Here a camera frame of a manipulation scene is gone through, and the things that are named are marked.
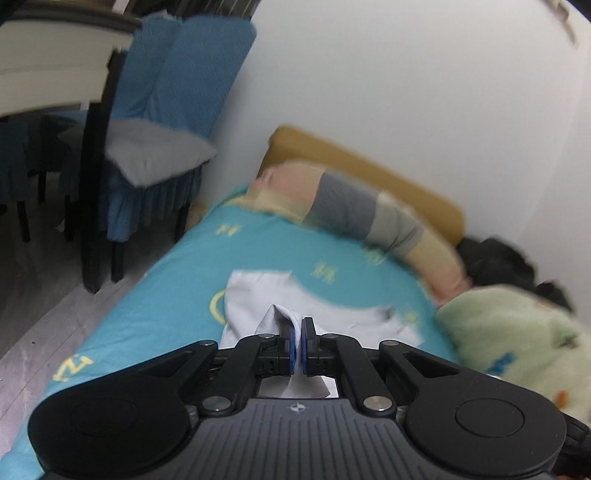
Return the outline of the white t-shirt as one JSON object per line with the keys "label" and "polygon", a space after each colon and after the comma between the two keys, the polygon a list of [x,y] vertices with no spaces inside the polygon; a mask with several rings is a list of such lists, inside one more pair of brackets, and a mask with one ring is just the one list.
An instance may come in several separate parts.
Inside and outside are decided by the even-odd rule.
{"label": "white t-shirt", "polygon": [[224,315],[222,348],[235,347],[250,335],[279,333],[284,321],[293,324],[295,340],[301,340],[304,317],[314,320],[318,334],[353,337],[364,348],[376,348],[387,339],[414,347],[424,343],[419,330],[393,307],[339,306],[304,290],[290,272],[232,271],[224,292]]}

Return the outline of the teal patterned bed sheet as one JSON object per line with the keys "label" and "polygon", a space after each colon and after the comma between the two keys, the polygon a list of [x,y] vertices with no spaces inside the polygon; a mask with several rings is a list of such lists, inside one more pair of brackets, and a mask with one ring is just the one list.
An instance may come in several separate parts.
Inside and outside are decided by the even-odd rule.
{"label": "teal patterned bed sheet", "polygon": [[370,348],[398,338],[456,357],[424,282],[405,264],[229,198],[155,263],[74,353],[48,363],[33,401],[201,339],[222,341],[226,327],[252,334],[273,305]]}

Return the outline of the striped beige grey pillow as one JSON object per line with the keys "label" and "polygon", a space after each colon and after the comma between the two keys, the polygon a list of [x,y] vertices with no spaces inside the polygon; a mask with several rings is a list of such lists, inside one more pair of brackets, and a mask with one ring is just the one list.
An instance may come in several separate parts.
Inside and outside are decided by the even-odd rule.
{"label": "striped beige grey pillow", "polygon": [[413,268],[445,304],[470,288],[452,245],[393,195],[304,160],[264,170],[242,205],[377,248]]}

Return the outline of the light green fleece blanket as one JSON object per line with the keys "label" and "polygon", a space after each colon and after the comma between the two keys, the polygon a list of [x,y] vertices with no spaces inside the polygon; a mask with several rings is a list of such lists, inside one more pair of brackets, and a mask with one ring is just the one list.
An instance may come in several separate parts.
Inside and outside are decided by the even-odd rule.
{"label": "light green fleece blanket", "polygon": [[436,320],[462,365],[535,391],[590,423],[590,334],[567,310],[499,285],[468,290]]}

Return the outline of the black clothing pile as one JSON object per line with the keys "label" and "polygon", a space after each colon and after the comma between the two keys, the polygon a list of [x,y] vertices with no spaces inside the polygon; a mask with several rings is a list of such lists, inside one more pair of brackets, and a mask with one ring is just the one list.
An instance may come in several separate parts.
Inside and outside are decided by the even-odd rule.
{"label": "black clothing pile", "polygon": [[575,308],[559,284],[539,282],[536,269],[515,248],[502,240],[463,238],[456,250],[462,259],[468,278],[475,287],[509,285],[535,294],[570,313]]}

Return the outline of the mustard yellow headboard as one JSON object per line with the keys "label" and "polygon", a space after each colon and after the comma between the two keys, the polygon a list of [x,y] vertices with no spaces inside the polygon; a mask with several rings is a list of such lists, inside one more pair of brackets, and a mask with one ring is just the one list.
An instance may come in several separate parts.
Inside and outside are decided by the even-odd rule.
{"label": "mustard yellow headboard", "polygon": [[259,173],[287,160],[311,161],[391,193],[454,246],[464,237],[463,212],[448,198],[328,139],[291,125],[280,125],[267,141]]}

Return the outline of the grey seat cushion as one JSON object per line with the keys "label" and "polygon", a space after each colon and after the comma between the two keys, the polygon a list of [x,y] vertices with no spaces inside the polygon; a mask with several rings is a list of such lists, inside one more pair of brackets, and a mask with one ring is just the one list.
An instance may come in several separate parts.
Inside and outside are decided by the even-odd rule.
{"label": "grey seat cushion", "polygon": [[149,187],[197,169],[216,156],[208,141],[143,119],[111,120],[106,159],[136,188]]}

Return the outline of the white table with black legs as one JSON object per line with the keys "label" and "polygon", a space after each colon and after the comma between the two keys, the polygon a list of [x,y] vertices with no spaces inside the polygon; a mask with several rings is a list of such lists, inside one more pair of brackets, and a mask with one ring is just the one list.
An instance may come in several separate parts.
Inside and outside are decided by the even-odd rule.
{"label": "white table with black legs", "polygon": [[1,114],[4,117],[87,103],[79,162],[82,281],[97,293],[99,200],[106,183],[104,143],[116,82],[139,19],[73,1],[1,4]]}

